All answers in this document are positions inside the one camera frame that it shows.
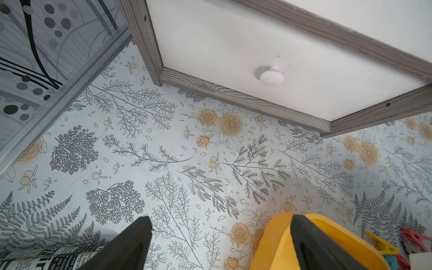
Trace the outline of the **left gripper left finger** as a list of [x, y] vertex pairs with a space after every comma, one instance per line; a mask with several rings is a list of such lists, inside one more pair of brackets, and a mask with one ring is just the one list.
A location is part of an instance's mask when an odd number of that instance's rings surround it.
[[152, 239], [150, 217], [139, 217], [101, 251], [97, 252], [81, 270], [142, 270]]

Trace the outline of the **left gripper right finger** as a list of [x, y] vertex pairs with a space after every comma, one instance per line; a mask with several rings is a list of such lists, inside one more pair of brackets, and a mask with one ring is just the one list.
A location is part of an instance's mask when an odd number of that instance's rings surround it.
[[293, 216], [290, 233], [302, 270], [366, 269], [306, 216]]

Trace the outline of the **yellow plastic storage tray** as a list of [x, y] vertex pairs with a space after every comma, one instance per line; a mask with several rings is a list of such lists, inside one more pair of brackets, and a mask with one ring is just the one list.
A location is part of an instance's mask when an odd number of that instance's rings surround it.
[[[290, 225], [293, 213], [280, 213], [269, 221], [251, 264], [253, 270], [301, 270], [294, 250]], [[366, 270], [388, 270], [384, 257], [369, 243], [329, 218], [303, 214]]]

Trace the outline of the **yellow clothespin pile top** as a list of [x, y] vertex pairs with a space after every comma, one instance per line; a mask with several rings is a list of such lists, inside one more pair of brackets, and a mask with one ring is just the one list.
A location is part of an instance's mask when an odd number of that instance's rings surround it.
[[376, 236], [372, 232], [366, 231], [366, 235], [369, 236], [374, 242], [376, 242], [376, 249], [382, 255], [398, 255], [399, 249], [393, 246], [391, 243], [385, 241], [384, 239]]

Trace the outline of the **red clothespin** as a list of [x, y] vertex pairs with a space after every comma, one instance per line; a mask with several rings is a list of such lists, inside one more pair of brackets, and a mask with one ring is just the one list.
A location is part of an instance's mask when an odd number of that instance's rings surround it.
[[432, 251], [432, 239], [411, 229], [402, 228], [403, 244], [408, 254], [429, 253]]

